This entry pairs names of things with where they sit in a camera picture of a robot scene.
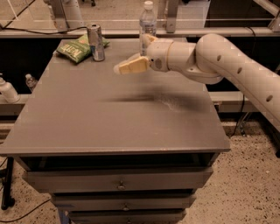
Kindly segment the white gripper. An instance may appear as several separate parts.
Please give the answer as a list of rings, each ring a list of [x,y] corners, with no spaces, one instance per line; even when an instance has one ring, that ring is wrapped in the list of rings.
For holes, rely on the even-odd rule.
[[[139,74],[151,67],[154,71],[168,72],[168,52],[173,41],[157,38],[148,33],[141,36],[141,55],[136,53],[114,66],[116,74]]]

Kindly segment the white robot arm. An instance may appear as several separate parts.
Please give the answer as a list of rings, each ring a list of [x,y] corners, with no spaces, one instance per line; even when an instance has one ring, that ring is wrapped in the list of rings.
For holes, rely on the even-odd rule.
[[[135,54],[115,65],[116,74],[152,69],[174,71],[204,84],[227,79],[280,131],[280,76],[257,63],[226,38],[207,34],[197,43],[143,35],[144,56]]]

